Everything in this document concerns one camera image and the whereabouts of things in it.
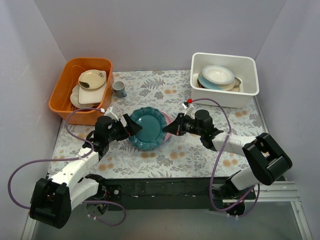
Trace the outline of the pink ceramic plate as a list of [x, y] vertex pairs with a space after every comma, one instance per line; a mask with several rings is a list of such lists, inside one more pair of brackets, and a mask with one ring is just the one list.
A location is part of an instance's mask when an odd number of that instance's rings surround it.
[[[172, 119], [170, 118], [170, 116], [167, 115], [166, 113], [164, 113], [163, 111], [161, 113], [164, 115], [167, 125], [171, 124]], [[163, 142], [165, 143], [166, 141], [168, 141], [170, 139], [171, 135], [172, 135], [171, 133], [167, 132]]]

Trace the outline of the teal beaded ceramic plate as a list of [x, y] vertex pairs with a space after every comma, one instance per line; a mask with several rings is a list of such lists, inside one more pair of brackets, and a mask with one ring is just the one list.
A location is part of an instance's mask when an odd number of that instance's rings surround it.
[[141, 107], [130, 115], [130, 118], [142, 127], [136, 135], [129, 138], [133, 146], [148, 151], [159, 147], [165, 140], [167, 133], [163, 128], [167, 121], [162, 112], [153, 107]]

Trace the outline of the cream and blue leaf plate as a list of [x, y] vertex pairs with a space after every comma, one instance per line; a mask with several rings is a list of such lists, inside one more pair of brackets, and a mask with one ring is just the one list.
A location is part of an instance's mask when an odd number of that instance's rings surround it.
[[235, 81], [228, 84], [216, 84], [207, 80], [202, 73], [198, 74], [197, 80], [206, 89], [217, 91], [230, 91], [235, 86]]

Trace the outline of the white ribbed deep plate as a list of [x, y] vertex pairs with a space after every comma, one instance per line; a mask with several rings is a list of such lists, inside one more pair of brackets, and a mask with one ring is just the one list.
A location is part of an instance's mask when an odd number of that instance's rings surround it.
[[220, 65], [207, 65], [201, 73], [208, 81], [218, 85], [230, 84], [235, 79], [232, 71]]

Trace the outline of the small speckled ceramic saucer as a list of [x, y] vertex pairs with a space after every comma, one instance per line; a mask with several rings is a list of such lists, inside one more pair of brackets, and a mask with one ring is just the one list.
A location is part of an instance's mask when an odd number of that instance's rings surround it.
[[242, 81], [238, 77], [235, 77], [234, 78], [234, 87], [238, 88], [238, 87], [240, 87], [241, 84], [242, 84]]

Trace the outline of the cream plate with leaf sprig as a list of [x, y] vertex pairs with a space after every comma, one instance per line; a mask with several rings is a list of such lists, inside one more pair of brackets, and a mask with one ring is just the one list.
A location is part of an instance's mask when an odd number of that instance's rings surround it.
[[233, 81], [226, 85], [219, 85], [219, 84], [202, 84], [199, 80], [197, 80], [197, 84], [200, 88], [210, 89], [210, 90], [217, 90], [217, 91], [231, 91], [231, 92], [240, 92], [241, 88], [239, 85], [236, 85], [236, 82]]

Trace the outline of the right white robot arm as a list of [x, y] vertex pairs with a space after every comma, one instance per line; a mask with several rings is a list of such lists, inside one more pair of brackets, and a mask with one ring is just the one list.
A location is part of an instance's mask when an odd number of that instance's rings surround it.
[[254, 185], [270, 186], [293, 166], [290, 157], [269, 133], [263, 132], [258, 136], [228, 135], [214, 126], [207, 110], [196, 111], [194, 118], [179, 113], [163, 131], [177, 136], [194, 134], [209, 150], [246, 158], [249, 164], [247, 168], [231, 175], [219, 188], [212, 189], [216, 197], [237, 199], [245, 189]]

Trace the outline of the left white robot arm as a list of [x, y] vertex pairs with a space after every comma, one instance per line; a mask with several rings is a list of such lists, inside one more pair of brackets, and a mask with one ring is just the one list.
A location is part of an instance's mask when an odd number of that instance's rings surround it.
[[85, 173], [96, 165], [108, 152], [109, 144], [137, 135], [142, 126], [124, 114], [127, 125], [116, 117], [98, 117], [94, 130], [84, 140], [75, 160], [48, 179], [41, 178], [35, 184], [29, 216], [37, 221], [62, 228], [69, 220], [72, 210], [82, 203], [96, 205], [106, 210], [108, 190], [105, 179], [96, 174]]

